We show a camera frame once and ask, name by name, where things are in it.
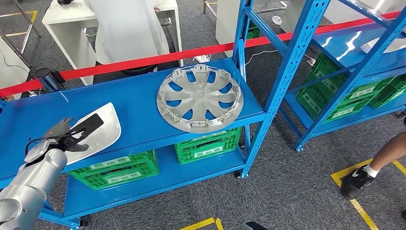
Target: white sock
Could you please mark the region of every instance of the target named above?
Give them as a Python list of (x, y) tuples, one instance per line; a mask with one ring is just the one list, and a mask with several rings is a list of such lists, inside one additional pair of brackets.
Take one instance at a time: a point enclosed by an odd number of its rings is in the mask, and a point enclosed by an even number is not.
[(375, 178), (376, 175), (379, 173), (379, 170), (375, 170), (375, 169), (371, 168), (369, 166), (369, 164), (367, 166), (363, 167), (362, 169), (364, 169), (368, 173), (368, 175), (373, 178)]

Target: person's leg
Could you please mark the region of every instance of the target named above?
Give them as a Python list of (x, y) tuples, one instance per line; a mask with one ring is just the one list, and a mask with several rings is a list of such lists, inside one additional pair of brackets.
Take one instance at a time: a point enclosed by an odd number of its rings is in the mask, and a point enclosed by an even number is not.
[(347, 199), (357, 198), (378, 172), (387, 164), (406, 155), (406, 132), (388, 141), (375, 155), (372, 162), (356, 169), (342, 182), (341, 193)]
[(388, 141), (369, 164), (374, 170), (381, 170), (385, 165), (406, 155), (406, 132)]

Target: red barrier rope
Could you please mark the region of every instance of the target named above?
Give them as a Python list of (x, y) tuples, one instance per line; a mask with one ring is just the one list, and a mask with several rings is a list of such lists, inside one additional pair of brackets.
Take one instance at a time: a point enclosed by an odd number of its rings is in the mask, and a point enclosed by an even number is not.
[[(399, 13), (400, 12), (398, 11), (398, 12), (383, 14), (382, 16), (386, 19), (393, 19)], [(373, 20), (370, 18), (363, 18), (363, 19), (358, 19), (358, 20), (345, 22), (345, 23), (325, 25), (325, 26), (318, 27), (316, 29), (315, 34), (317, 35), (317, 34), (332, 32), (332, 31), (336, 31), (336, 30), (365, 25), (365, 24), (369, 24), (369, 23), (373, 23)], [(292, 38), (292, 34), (293, 34), (292, 32), (278, 34), (278, 37), (282, 41), (287, 41)], [(260, 45), (266, 45), (269, 43), (270, 42), (266, 37), (259, 37), (259, 38), (247, 40), (245, 47), (260, 46)], [(201, 48), (197, 48), (197, 49), (190, 49), (190, 50), (185, 50), (185, 51), (171, 53), (171, 54), (164, 54), (164, 55), (159, 55), (159, 56), (154, 56), (154, 57), (146, 57), (146, 58), (140, 58), (140, 59), (135, 59), (135, 60), (130, 60), (130, 61), (123, 61), (123, 62), (99, 65), (99, 66), (94, 66), (94, 67), (87, 67), (87, 68), (82, 68), (82, 69), (65, 70), (65, 71), (61, 71), (60, 74), (62, 75), (62, 77), (65, 80), (70, 80), (70, 79), (75, 79), (75, 78), (80, 78), (80, 77), (91, 76), (91, 75), (116, 72), (116, 71), (120, 71), (120, 70), (124, 70), (124, 69), (131, 69), (131, 68), (137, 68), (137, 67), (142, 67), (142, 66), (160, 64), (160, 63), (164, 63), (164, 62), (176, 61), (176, 60), (180, 60), (180, 59), (184, 59), (184, 58), (192, 58), (192, 57), (200, 56), (200, 55), (217, 54), (217, 53), (225, 52), (228, 50), (232, 50), (233, 48), (234, 48), (234, 43), (227, 43), (227, 44), (215, 45), (215, 46), (206, 46), (206, 47), (201, 47)], [(20, 93), (20, 92), (26, 92), (29, 90), (39, 89), (41, 87), (42, 87), (42, 84), (39, 82), (39, 80), (31, 80), (31, 81), (28, 81), (28, 82), (25, 82), (22, 84), (18, 84), (18, 85), (14, 85), (11, 87), (1, 89), (0, 97), (13, 95), (13, 94)]]

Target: black sneaker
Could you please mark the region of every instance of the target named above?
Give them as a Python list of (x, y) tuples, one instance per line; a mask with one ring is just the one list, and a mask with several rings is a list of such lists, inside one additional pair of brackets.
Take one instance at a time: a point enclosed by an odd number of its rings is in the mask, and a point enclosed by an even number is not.
[(364, 167), (365, 165), (344, 178), (341, 193), (345, 198), (349, 200), (357, 198), (364, 191), (364, 188), (374, 180), (367, 174)]
[(402, 218), (406, 221), (406, 211), (402, 211)]

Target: gray carpet floor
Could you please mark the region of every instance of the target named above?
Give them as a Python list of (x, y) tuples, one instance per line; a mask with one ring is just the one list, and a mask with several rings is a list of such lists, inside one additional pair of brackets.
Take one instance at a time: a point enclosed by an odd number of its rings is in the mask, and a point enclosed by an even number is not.
[[(37, 10), (35, 26), (42, 38), (32, 34), (25, 53), (32, 63), (32, 72), (39, 68), (71, 69), (41, 19), (50, 0), (25, 0), (26, 11)], [(202, 1), (178, 0), (180, 30), (183, 49), (216, 44), (215, 18), (202, 14)], [(0, 2), (0, 14), (14, 13), (17, 9), (11, 0)], [(273, 15), (262, 14), (274, 29)], [(0, 29), (5, 33), (26, 30), (27, 23), (21, 16), (0, 18)], [(171, 32), (165, 29), (168, 41)], [(12, 37), (17, 46), (22, 36)], [(270, 45), (246, 50), (246, 58), (263, 50), (273, 50)], [(312, 51), (307, 52), (317, 57)], [(212, 59), (223, 58), (223, 54)], [(310, 66), (304, 58), (291, 87), (303, 82)], [(269, 89), (278, 71), (281, 57), (277, 53), (262, 54), (247, 65), (247, 81), (258, 101), (265, 104)], [(175, 63), (160, 66), (172, 68)], [(121, 73), (96, 76), (95, 82), (122, 78)], [(71, 80), (69, 88), (81, 85), (80, 80)], [(394, 114), (366, 121), (344, 128), (306, 143), (303, 152), (296, 152), (293, 143), (297, 137), (281, 117), (274, 120), (258, 153), (248, 179), (236, 179), (232, 174), (192, 184), (138, 200), (126, 205), (110, 208), (91, 215), (90, 230), (176, 230), (209, 217), (220, 218), (227, 230), (244, 229), (247, 221), (256, 221), (270, 230), (327, 229), (360, 230), (369, 229), (352, 204), (344, 199), (330, 175), (358, 162), (373, 157), (379, 148), (394, 135), (405, 131), (403, 122)], [(400, 162), (406, 165), (406, 159)], [(385, 167), (376, 182), (367, 188), (359, 203), (372, 220), (383, 230), (406, 228), (400, 211), (406, 209), (404, 196), (406, 176), (392, 164)], [(66, 176), (61, 175), (49, 198), (58, 211), (63, 210)], [(59, 225), (38, 220), (36, 230), (67, 229)], [(215, 229), (214, 226), (202, 228)]]

